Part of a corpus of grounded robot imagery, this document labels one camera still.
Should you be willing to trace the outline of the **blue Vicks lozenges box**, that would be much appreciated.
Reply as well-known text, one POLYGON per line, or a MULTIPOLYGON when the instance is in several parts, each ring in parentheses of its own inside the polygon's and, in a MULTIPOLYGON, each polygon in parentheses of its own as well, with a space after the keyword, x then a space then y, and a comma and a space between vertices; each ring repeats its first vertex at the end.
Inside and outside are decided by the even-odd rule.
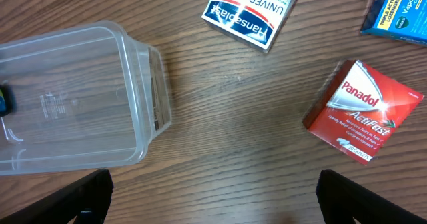
POLYGON ((373 0, 360 33, 426 45, 426 0, 373 0))

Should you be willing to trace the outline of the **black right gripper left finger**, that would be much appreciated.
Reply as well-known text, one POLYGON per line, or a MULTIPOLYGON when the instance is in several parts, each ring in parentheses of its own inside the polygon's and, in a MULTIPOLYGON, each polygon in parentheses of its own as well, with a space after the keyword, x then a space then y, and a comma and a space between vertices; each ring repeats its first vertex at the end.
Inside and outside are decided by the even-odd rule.
POLYGON ((98 169, 30 206, 1 219, 2 223, 103 224, 111 205, 113 181, 98 169))

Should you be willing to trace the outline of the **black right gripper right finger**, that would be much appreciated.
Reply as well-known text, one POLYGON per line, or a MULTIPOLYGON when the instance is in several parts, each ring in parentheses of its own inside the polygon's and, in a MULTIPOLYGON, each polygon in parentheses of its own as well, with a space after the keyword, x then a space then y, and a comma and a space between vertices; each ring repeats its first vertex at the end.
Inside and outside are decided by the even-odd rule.
POLYGON ((316 196, 325 224, 426 224, 425 219, 330 169, 320 172, 316 196))

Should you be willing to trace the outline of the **red Panadol box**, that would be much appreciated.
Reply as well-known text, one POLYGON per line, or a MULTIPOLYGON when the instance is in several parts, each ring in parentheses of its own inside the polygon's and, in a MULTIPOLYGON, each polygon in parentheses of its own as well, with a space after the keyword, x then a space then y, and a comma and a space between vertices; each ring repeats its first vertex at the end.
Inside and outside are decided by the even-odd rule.
POLYGON ((360 60, 345 60, 302 123, 316 137, 367 165, 423 98, 360 60))

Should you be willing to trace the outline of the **white blue Hansaplast box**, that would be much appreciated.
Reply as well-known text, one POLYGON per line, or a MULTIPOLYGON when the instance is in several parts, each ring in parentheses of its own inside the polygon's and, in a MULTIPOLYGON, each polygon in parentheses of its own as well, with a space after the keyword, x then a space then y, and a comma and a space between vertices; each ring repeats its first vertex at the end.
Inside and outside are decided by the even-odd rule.
POLYGON ((296 0, 209 0, 201 18, 213 28, 267 53, 296 0))

